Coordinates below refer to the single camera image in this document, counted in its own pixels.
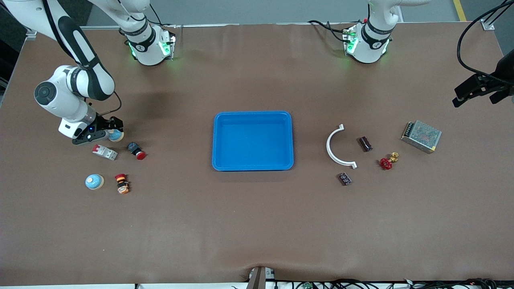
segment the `brown tabletop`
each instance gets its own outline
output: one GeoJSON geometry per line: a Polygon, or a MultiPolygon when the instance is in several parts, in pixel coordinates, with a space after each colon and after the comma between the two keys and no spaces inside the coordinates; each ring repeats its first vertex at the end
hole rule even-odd
{"type": "MultiPolygon", "coordinates": [[[[258,265],[299,280],[514,279],[513,104],[453,107],[471,75],[455,53],[466,25],[399,24],[369,65],[306,25],[177,29],[175,61],[154,67],[134,61],[117,31],[87,31],[123,99],[125,138],[99,143],[116,161],[72,145],[34,101],[37,84],[73,61],[44,36],[27,42],[0,111],[0,284],[241,281],[258,265]],[[254,110],[291,113],[295,165],[215,171],[214,116],[254,110]],[[415,120],[443,132],[434,154],[399,140],[415,120]],[[341,123],[333,151],[355,170],[325,150],[341,123]],[[391,152],[399,162],[382,171],[391,152]],[[92,173],[105,177],[98,191],[84,186],[92,173]]],[[[463,58],[493,71],[493,32],[472,29],[463,58]]]]}

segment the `blue plastic tray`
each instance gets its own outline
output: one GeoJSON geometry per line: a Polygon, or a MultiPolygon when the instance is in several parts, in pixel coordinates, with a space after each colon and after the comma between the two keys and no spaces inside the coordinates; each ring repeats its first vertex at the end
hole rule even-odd
{"type": "Polygon", "coordinates": [[[215,169],[283,171],[290,169],[294,161],[288,112],[222,112],[214,118],[215,169]]]}

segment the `blue round object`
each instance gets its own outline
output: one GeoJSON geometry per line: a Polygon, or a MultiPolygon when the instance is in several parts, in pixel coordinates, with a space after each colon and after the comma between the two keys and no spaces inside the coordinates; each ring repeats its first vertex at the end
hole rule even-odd
{"type": "Polygon", "coordinates": [[[100,189],[103,185],[103,176],[92,174],[86,178],[86,187],[90,190],[100,189]]]}
{"type": "Polygon", "coordinates": [[[113,142],[120,141],[123,138],[123,133],[118,130],[108,130],[107,133],[109,134],[109,140],[113,142]]]}

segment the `perforated metal box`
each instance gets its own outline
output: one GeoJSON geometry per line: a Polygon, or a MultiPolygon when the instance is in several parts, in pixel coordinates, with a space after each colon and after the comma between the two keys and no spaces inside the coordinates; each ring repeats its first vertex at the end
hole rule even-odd
{"type": "Polygon", "coordinates": [[[405,131],[401,136],[404,142],[431,154],[435,151],[435,147],[441,137],[441,131],[423,123],[419,120],[407,123],[405,131]]]}

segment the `white c-shaped handle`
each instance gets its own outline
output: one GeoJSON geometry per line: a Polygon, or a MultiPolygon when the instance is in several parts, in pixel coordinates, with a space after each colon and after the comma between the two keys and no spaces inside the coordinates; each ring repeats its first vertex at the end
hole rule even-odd
{"type": "Polygon", "coordinates": [[[330,140],[332,139],[333,135],[335,135],[336,133],[338,132],[342,132],[344,131],[344,126],[343,124],[340,124],[339,125],[339,128],[336,129],[335,131],[333,131],[329,136],[328,136],[328,139],[326,140],[326,152],[328,153],[328,156],[333,160],[335,161],[336,163],[340,164],[340,165],[343,165],[343,166],[352,166],[353,169],[356,169],[357,168],[357,164],[354,162],[354,161],[343,161],[343,160],[340,160],[338,159],[334,153],[332,152],[332,150],[330,149],[330,140]]]}

